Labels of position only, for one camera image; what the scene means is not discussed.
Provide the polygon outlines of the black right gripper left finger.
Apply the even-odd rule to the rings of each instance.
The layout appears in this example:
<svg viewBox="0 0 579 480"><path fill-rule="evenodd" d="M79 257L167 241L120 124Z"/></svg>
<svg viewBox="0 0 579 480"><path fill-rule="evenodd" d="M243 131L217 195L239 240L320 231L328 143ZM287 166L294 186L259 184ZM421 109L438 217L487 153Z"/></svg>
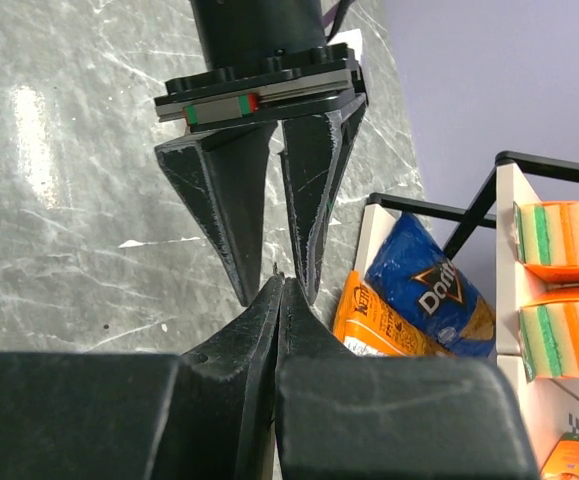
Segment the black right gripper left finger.
<svg viewBox="0 0 579 480"><path fill-rule="evenodd" d="M0 353L0 479L269 479L284 280L181 355Z"/></svg>

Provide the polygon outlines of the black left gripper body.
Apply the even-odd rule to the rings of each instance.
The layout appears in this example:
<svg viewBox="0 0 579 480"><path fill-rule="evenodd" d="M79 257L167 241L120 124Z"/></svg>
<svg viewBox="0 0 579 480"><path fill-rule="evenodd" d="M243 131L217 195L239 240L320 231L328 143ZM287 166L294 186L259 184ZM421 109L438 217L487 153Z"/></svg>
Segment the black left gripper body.
<svg viewBox="0 0 579 480"><path fill-rule="evenodd" d="M154 99L162 123L192 133L337 109L366 92L361 61L346 43L274 55L174 78Z"/></svg>

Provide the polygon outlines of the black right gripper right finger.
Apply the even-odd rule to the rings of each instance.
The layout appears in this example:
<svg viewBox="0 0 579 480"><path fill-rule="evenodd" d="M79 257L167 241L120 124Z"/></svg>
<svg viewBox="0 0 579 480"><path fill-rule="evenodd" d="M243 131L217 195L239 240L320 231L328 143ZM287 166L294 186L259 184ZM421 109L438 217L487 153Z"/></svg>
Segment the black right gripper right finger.
<svg viewBox="0 0 579 480"><path fill-rule="evenodd" d="M535 479L514 392L489 360L361 357L284 282L276 437L287 479Z"/></svg>

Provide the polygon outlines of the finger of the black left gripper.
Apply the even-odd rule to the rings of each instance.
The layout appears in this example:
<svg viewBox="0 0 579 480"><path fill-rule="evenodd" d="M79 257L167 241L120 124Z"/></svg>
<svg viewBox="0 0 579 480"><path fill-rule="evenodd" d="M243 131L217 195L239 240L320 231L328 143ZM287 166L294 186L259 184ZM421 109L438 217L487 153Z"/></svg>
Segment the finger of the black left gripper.
<svg viewBox="0 0 579 480"><path fill-rule="evenodd" d="M235 295L260 288L265 178L275 123L190 134L155 147L163 174L219 255Z"/></svg>
<svg viewBox="0 0 579 480"><path fill-rule="evenodd" d="M305 299L317 298L328 225L367 98L341 109L282 122L280 153L296 276Z"/></svg>

